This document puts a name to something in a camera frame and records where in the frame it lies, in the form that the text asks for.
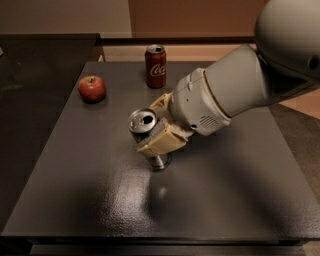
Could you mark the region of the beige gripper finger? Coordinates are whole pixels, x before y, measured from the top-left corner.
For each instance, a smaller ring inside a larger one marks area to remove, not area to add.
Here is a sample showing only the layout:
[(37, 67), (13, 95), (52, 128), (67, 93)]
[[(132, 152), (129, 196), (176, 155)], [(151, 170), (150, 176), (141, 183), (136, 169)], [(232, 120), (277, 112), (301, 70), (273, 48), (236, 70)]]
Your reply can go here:
[(162, 118), (146, 139), (138, 143), (136, 151), (146, 158), (156, 157), (184, 147), (194, 134), (175, 121)]
[(169, 103), (171, 99), (171, 93), (164, 93), (158, 99), (156, 99), (149, 108), (153, 110), (158, 118), (164, 118), (170, 116)]

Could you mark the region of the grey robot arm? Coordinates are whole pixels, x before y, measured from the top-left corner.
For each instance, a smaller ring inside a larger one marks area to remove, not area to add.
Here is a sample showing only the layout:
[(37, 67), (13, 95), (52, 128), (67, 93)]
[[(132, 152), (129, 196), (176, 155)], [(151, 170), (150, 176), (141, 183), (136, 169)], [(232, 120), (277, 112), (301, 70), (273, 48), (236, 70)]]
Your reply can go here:
[(147, 158), (208, 136), (233, 117), (319, 86), (320, 0), (270, 0), (259, 14), (255, 47), (242, 45), (183, 77), (150, 108), (159, 122), (137, 151)]

